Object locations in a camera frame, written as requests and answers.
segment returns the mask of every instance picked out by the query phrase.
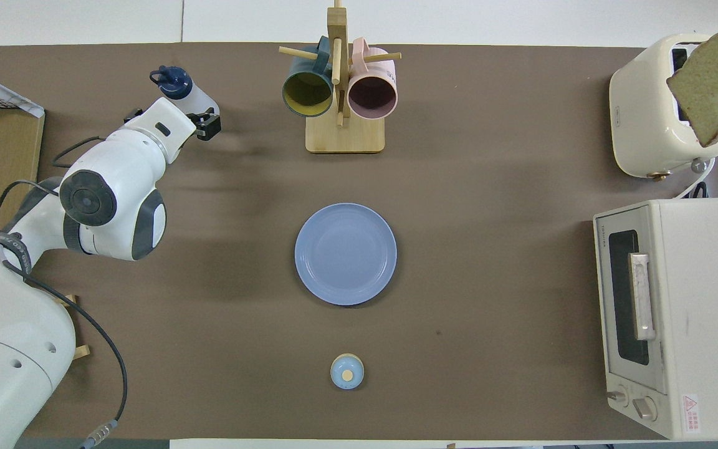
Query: oven knob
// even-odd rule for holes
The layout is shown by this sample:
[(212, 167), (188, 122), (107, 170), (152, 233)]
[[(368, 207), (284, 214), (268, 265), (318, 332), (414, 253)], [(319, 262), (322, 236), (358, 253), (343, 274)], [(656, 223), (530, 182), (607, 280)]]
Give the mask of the oven knob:
[(658, 419), (656, 403), (650, 397), (633, 400), (633, 408), (636, 409), (636, 414), (639, 415), (639, 418), (642, 418), (642, 420), (655, 421)]
[(618, 392), (617, 390), (606, 392), (606, 397), (615, 402), (626, 402), (628, 400), (628, 396), (626, 396), (625, 393)]

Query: black cable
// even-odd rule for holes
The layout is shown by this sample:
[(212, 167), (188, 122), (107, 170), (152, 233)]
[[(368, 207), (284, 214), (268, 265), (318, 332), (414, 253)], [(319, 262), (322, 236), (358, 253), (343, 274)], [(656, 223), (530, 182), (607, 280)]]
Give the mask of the black cable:
[(16, 268), (14, 265), (12, 265), (9, 261), (3, 261), (2, 262), (5, 267), (7, 267), (8, 270), (10, 270), (13, 273), (16, 273), (17, 275), (22, 276), (22, 278), (25, 279), (25, 281), (29, 281), (32, 284), (37, 285), (38, 287), (42, 288), (43, 290), (46, 290), (46, 292), (51, 293), (54, 296), (57, 296), (60, 301), (63, 301), (64, 303), (68, 304), (71, 309), (74, 309), (82, 315), (85, 319), (88, 320), (89, 323), (91, 323), (92, 326), (96, 327), (96, 330), (102, 335), (102, 337), (107, 341), (107, 344), (109, 345), (110, 349), (112, 349), (112, 353), (115, 354), (116, 358), (118, 359), (118, 365), (120, 366), (120, 376), (122, 376), (123, 380), (123, 394), (122, 397), (120, 397), (120, 406), (118, 407), (118, 412), (115, 415), (114, 420), (118, 421), (120, 420), (120, 416), (123, 414), (123, 408), (126, 406), (126, 393), (127, 393), (127, 382), (126, 382), (126, 365), (123, 364), (123, 358), (120, 356), (120, 352), (118, 352), (117, 347), (114, 343), (112, 343), (111, 338), (109, 335), (107, 335), (107, 332), (102, 329), (102, 326), (100, 326), (95, 319), (91, 315), (88, 314), (88, 312), (85, 312), (85, 309), (82, 309), (82, 307), (79, 307), (74, 301), (71, 301), (70, 299), (63, 296), (60, 292), (57, 292), (54, 288), (49, 287), (49, 285), (44, 284), (43, 282), (38, 281), (38, 279), (32, 278), (32, 276), (24, 273), (19, 268)]
[(694, 188), (694, 194), (692, 195), (692, 198), (707, 198), (709, 197), (709, 194), (707, 193), (707, 184), (705, 181), (700, 182), (697, 184), (697, 187)]
[(40, 184), (37, 184), (37, 182), (29, 181), (26, 179), (19, 179), (18, 181), (13, 181), (13, 182), (9, 183), (8, 187), (5, 187), (5, 190), (2, 191), (2, 196), (0, 196), (0, 208), (2, 208), (2, 204), (5, 202), (5, 199), (7, 197), (7, 194), (9, 193), (9, 191), (11, 191), (12, 188), (14, 188), (16, 185), (19, 185), (19, 184), (29, 184), (32, 187), (37, 188), (38, 190), (45, 191), (46, 193), (49, 193), (51, 195), (54, 195), (54, 196), (59, 195), (59, 193), (57, 193), (56, 191), (48, 190), (48, 188), (43, 187)]
[(88, 142), (93, 142), (94, 140), (103, 140), (103, 139), (98, 136), (93, 136), (93, 137), (88, 137), (88, 139), (85, 139), (85, 140), (80, 140), (79, 142), (69, 146), (65, 150), (60, 151), (60, 153), (57, 154), (57, 156), (52, 157), (52, 165), (55, 167), (58, 167), (58, 168), (71, 168), (71, 165), (69, 165), (69, 164), (58, 164), (57, 160), (63, 156), (66, 156), (66, 154), (71, 153), (71, 151), (76, 150), (80, 146), (85, 145)]

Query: oven door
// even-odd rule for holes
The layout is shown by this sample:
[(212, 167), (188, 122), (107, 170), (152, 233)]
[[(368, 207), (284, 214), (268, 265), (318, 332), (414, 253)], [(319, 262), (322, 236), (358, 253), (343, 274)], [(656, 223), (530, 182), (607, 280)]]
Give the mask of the oven door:
[(661, 325), (656, 319), (649, 207), (599, 217), (601, 306), (609, 371), (666, 394)]

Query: water bottle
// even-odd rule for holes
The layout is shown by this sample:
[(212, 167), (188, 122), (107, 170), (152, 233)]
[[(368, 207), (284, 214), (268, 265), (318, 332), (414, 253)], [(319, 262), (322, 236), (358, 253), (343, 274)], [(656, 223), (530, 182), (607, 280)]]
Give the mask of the water bottle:
[(220, 115), (218, 103), (205, 94), (183, 68), (161, 65), (151, 72), (149, 79), (183, 113), (203, 113), (212, 108), (215, 114)]

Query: wooden mug holder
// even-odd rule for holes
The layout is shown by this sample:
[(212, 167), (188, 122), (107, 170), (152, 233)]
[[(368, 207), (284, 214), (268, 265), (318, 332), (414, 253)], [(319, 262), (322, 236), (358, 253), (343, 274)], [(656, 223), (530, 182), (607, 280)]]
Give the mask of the wooden mug holder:
[[(310, 153), (378, 153), (384, 150), (384, 119), (370, 120), (351, 114), (348, 106), (348, 14), (342, 0), (334, 0), (328, 9), (328, 42), (331, 43), (331, 82), (334, 85), (333, 102), (328, 111), (307, 117), (305, 142)], [(316, 59), (317, 55), (301, 49), (279, 47), (279, 53)], [(400, 53), (365, 57), (365, 62), (401, 59)]]

